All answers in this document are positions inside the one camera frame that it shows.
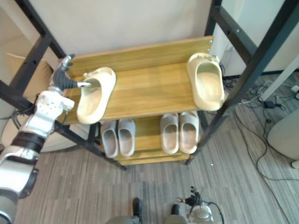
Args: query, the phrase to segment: wooden shoe rack shelf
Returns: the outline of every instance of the wooden shoe rack shelf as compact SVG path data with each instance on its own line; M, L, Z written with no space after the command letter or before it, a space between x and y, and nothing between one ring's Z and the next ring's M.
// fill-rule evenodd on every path
M168 155L161 148L160 118L165 113L196 110L187 73L189 57L209 52L212 36L166 44L122 49L73 59L69 75L77 81L85 72L99 67L112 68L117 76L102 120L133 118L136 124L135 152L130 157L115 157L121 165L187 160L180 150ZM76 111L80 89L66 96L75 101L66 124L78 123Z

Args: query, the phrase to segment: white slipper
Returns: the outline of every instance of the white slipper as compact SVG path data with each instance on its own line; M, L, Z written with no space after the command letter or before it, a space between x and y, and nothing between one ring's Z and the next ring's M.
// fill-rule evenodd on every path
M118 138L120 152L123 156L129 157L135 150L136 126L132 119L120 119L118 122Z
M118 141L115 130L116 120L105 121L101 125L102 142L107 158L114 158L118 155Z
M204 111L219 110L225 101L219 58L196 53L187 68L196 106Z
M199 118L196 111L183 112L179 115L180 150L186 154L196 151L199 138Z
M167 154L178 151L178 114L164 114L160 121L161 145Z
M89 82L92 85L81 88L77 117L83 124L94 124L104 115L116 83L116 75L111 68L103 67L85 73L83 77L86 77L84 82Z

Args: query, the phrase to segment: black shoe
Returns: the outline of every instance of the black shoe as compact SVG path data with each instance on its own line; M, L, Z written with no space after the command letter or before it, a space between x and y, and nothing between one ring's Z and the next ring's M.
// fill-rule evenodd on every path
M139 198L134 198L133 200L133 215L138 216L140 224L142 224L142 203Z
M171 214L172 215L180 215L181 214L181 208L178 204L174 204L171 208Z

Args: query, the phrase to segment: shoe rack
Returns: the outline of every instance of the shoe rack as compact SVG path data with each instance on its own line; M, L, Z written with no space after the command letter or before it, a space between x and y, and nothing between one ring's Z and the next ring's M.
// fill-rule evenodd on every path
M81 81L85 72L107 66L116 73L116 85L102 120L133 118L136 124L135 152L118 155L121 165L189 159L180 150L168 155L161 149L160 118L165 113L197 110L187 73L187 61L194 53L209 52L212 36L77 56L70 67L71 78ZM80 90L66 96L75 101L66 124L78 123Z

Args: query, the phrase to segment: gray carpet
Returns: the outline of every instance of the gray carpet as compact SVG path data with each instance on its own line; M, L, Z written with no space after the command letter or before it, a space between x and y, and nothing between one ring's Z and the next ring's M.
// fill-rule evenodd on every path
M276 76L260 77L256 84ZM298 74L286 83L299 82ZM289 96L286 86L273 95ZM254 101L250 106L258 105ZM267 131L280 119L299 108L295 99L283 103L286 111L268 109L272 120ZM241 120L260 136L265 118L262 107L239 105ZM243 129L249 149L257 160L265 146ZM260 161L261 171L271 178L297 178L299 170L291 160L270 149ZM38 162L40 173L33 193L20 200L16 224L104 224L109 218L132 213L131 201L139 197L144 205L145 224L162 224L177 196L189 196L197 186L206 201L217 203L227 224L285 224L273 195L253 166L234 116L229 116L194 161L167 162L128 167L120 171L87 150L44 153ZM299 182L267 181L290 223L299 223ZM187 206L181 205L184 213ZM212 207L216 224L221 223Z

